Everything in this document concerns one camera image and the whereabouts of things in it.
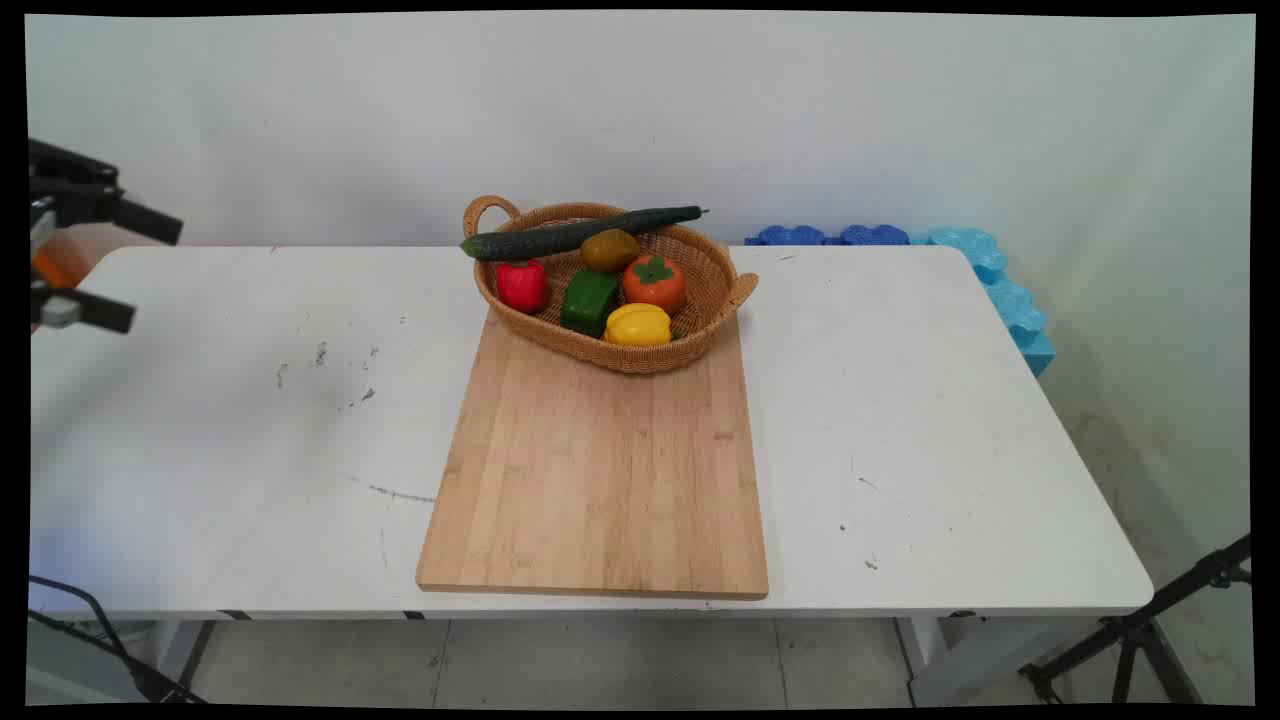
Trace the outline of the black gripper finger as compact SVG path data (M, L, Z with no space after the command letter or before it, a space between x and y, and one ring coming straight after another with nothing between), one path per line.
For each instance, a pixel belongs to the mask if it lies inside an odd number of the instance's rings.
M37 229L111 224L175 246L183 220L125 196L113 164L44 141L28 140L29 223Z
M86 324L102 331L127 334L134 320L136 306L74 288L33 284L31 319L35 325L65 329Z

